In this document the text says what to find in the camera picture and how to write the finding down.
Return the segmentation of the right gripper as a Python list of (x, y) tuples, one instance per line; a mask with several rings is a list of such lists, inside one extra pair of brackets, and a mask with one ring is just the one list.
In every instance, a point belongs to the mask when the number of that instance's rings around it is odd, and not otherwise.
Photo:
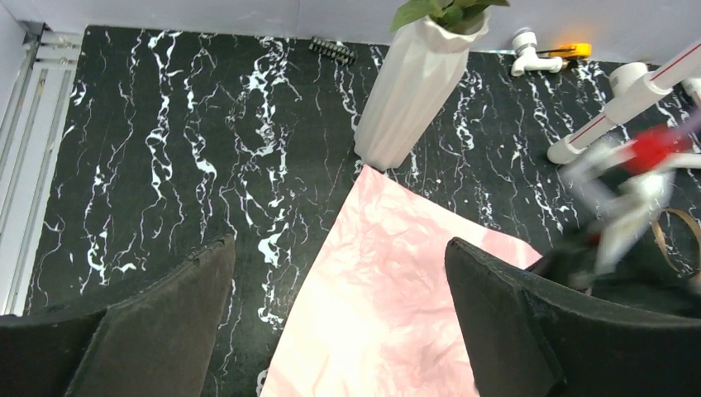
[(578, 292), (634, 309), (700, 317), (700, 283), (670, 265), (647, 231), (607, 275), (594, 273), (599, 221), (567, 224), (559, 241), (527, 270)]

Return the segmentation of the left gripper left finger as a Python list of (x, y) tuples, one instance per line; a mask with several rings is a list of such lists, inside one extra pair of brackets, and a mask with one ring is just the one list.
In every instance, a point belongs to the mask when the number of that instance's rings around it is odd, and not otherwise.
[(235, 246), (225, 235), (169, 269), (2, 316), (2, 395), (200, 395)]

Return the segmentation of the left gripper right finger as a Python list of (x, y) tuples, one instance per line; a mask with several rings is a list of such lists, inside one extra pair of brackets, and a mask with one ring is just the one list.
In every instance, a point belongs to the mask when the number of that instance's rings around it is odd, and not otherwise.
[(460, 239), (445, 271), (482, 396), (697, 396), (700, 322), (608, 302)]

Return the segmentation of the brown ribbon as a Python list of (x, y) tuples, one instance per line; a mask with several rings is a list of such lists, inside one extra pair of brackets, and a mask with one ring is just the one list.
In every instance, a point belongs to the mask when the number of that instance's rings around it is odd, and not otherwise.
[(692, 214), (665, 208), (651, 224), (664, 262), (679, 277), (700, 278), (700, 224)]

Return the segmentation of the pink wrapping paper sheet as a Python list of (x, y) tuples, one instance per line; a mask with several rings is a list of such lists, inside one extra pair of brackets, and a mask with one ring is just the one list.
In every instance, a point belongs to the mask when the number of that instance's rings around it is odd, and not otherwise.
[(459, 237), (525, 268), (525, 241), (365, 167), (294, 301), (263, 396), (473, 396), (444, 269)]

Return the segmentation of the white ribbed vase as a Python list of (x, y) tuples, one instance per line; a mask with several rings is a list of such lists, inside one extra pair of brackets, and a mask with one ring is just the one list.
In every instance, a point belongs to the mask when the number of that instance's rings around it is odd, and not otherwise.
[(398, 30), (355, 129), (363, 163), (387, 170), (404, 162), (462, 78), (488, 21), (481, 12), (458, 34), (424, 17)]

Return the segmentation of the pink rose flower bunch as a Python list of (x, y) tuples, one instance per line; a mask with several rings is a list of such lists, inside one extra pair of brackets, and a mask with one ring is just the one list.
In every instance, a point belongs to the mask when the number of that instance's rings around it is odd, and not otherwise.
[(400, 6), (394, 14), (391, 32), (401, 27), (428, 17), (443, 29), (465, 34), (478, 24), (489, 7), (510, 7), (508, 0), (409, 0)]

